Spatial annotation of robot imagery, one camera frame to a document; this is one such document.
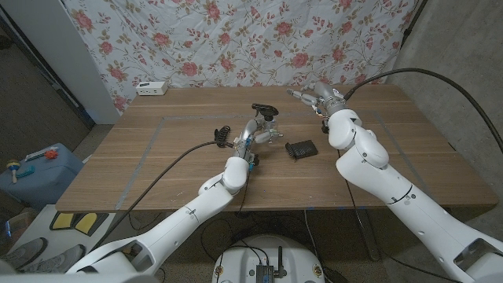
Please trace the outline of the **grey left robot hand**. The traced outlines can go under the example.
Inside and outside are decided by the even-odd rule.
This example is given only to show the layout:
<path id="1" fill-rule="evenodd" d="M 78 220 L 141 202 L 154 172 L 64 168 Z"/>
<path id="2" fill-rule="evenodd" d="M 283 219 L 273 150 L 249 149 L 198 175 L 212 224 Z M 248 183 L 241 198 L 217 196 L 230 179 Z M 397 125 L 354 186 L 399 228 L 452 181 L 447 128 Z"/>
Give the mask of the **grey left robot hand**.
<path id="1" fill-rule="evenodd" d="M 284 135 L 278 130 L 276 121 L 265 118 L 254 118 L 247 122 L 240 135 L 234 139 L 234 156 L 251 162 L 255 156 L 251 152 L 254 144 L 273 143 Z"/>

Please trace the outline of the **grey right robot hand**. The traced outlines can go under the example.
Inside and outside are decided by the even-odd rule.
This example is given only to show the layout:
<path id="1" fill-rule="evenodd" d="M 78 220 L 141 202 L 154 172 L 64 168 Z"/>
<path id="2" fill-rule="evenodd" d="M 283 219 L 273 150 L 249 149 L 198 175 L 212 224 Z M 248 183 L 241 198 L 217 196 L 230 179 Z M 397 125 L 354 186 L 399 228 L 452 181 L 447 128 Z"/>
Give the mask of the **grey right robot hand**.
<path id="1" fill-rule="evenodd" d="M 287 89 L 286 92 L 311 107 L 320 117 L 330 117 L 346 108 L 343 95 L 327 83 L 309 83 L 301 90 Z"/>

